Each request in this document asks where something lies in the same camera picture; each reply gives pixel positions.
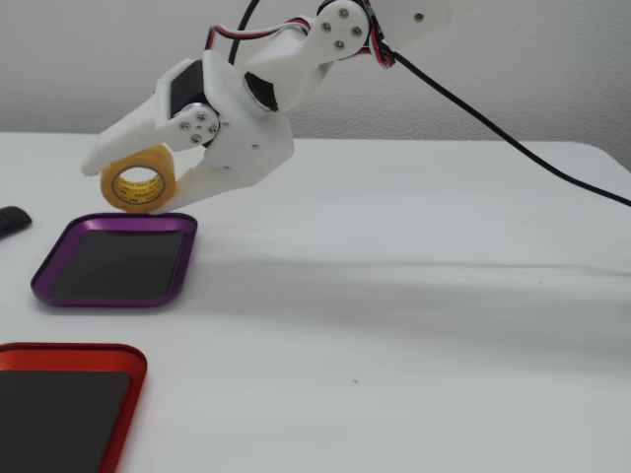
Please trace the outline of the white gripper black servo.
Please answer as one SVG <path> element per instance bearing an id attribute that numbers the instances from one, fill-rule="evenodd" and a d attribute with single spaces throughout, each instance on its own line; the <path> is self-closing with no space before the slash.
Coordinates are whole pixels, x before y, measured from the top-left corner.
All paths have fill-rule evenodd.
<path id="1" fill-rule="evenodd" d="M 157 145 L 173 152 L 197 147 L 203 152 L 157 215 L 252 187 L 294 152 L 288 118 L 260 105 L 247 88 L 245 73 L 214 51 L 168 70 L 148 100 L 98 137 L 81 171 L 97 175 Z"/>

